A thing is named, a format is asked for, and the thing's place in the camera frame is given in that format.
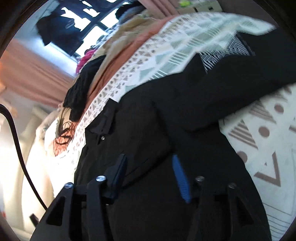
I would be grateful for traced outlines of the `black button shirt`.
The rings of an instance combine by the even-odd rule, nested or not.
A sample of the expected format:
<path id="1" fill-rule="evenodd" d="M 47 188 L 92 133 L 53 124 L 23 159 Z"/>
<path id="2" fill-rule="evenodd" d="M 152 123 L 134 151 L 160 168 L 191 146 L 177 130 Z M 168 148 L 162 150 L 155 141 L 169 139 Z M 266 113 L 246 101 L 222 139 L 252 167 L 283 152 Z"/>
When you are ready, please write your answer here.
<path id="1" fill-rule="evenodd" d="M 212 69 L 204 63 L 196 54 L 183 72 L 109 100 L 86 128 L 76 185 L 104 174 L 119 155 L 127 157 L 119 196 L 107 207 L 115 240 L 188 240 L 192 208 L 180 195 L 172 157 L 190 177 L 205 168 L 245 168 L 219 121 L 295 82 L 295 43 L 281 30 L 239 33 Z"/>

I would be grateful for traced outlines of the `patterned white bedspread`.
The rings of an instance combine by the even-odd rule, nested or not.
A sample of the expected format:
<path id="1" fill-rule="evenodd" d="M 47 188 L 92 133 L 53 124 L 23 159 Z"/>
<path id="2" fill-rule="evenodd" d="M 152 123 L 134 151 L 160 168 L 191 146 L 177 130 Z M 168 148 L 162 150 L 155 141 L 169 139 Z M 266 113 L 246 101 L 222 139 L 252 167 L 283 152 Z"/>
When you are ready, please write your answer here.
<path id="1" fill-rule="evenodd" d="M 100 75 L 74 174 L 32 240 L 275 240 L 295 214 L 295 43 L 227 13 L 164 20 Z"/>

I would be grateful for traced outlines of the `black knit sweater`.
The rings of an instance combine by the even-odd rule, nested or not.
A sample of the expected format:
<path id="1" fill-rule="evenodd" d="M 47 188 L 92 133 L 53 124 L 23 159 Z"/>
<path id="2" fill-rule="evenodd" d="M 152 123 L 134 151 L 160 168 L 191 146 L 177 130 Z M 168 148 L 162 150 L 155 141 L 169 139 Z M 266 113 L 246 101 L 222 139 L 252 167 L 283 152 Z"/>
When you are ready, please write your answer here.
<path id="1" fill-rule="evenodd" d="M 86 107 L 90 85 L 105 58 L 106 55 L 102 55 L 88 62 L 81 69 L 80 75 L 74 85 L 67 91 L 63 107 L 71 109 L 70 121 L 77 122 L 80 120 Z"/>

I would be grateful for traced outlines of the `pink curtain left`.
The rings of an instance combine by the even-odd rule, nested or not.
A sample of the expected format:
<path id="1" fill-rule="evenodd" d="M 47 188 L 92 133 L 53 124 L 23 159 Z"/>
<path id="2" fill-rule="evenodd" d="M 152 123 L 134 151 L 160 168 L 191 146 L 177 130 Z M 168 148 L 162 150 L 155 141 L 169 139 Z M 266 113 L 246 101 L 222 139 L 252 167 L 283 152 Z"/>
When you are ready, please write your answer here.
<path id="1" fill-rule="evenodd" d="M 57 107 L 63 102 L 73 77 L 11 40 L 1 56 L 1 85 L 30 100 Z"/>

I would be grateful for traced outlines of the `magenta cloth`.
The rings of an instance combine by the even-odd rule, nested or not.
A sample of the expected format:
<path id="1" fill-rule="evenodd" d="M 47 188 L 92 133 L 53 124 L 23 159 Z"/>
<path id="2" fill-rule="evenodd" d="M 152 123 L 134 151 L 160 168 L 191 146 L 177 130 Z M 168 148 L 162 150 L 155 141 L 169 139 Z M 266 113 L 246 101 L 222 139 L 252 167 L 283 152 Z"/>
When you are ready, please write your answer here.
<path id="1" fill-rule="evenodd" d="M 95 49 L 87 49 L 84 52 L 84 56 L 79 60 L 75 73 L 78 74 L 81 68 L 86 64 L 86 62 L 92 57 L 92 55 L 95 53 Z"/>

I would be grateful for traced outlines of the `black hanging jacket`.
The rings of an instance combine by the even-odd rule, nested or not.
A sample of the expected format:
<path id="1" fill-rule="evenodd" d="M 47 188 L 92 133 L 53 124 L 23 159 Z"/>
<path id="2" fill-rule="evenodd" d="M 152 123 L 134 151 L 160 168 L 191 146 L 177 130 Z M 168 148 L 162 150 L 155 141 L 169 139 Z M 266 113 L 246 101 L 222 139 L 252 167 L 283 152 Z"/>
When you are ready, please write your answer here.
<path id="1" fill-rule="evenodd" d="M 72 18 L 51 13 L 49 16 L 40 18 L 36 28 L 44 46 L 53 43 L 69 56 L 73 56 L 83 44 L 80 29 L 75 27 L 75 21 Z"/>

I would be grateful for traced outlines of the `beige rumpled duvet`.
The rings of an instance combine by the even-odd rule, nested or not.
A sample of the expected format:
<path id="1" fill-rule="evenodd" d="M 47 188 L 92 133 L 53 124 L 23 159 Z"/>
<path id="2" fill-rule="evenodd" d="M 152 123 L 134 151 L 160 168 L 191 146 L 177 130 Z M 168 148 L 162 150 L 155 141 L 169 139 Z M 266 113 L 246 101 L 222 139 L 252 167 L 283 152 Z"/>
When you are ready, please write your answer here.
<path id="1" fill-rule="evenodd" d="M 102 55 L 105 56 L 92 80 L 87 97 L 94 97 L 135 51 L 147 39 L 158 33 L 165 23 L 172 18 L 170 16 L 157 20 L 143 15 L 136 15 L 120 25 L 115 34 L 99 47 L 89 59 L 92 61 Z"/>

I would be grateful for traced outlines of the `white bedside cabinet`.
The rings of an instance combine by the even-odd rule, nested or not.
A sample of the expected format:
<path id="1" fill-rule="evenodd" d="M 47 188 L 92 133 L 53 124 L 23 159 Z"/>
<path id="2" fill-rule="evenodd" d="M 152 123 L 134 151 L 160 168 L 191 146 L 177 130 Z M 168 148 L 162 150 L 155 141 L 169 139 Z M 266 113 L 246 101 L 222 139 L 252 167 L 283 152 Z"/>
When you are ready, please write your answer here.
<path id="1" fill-rule="evenodd" d="M 179 7 L 177 8 L 179 14 L 191 14 L 199 12 L 222 12 L 222 8 L 218 1 L 179 1 Z"/>

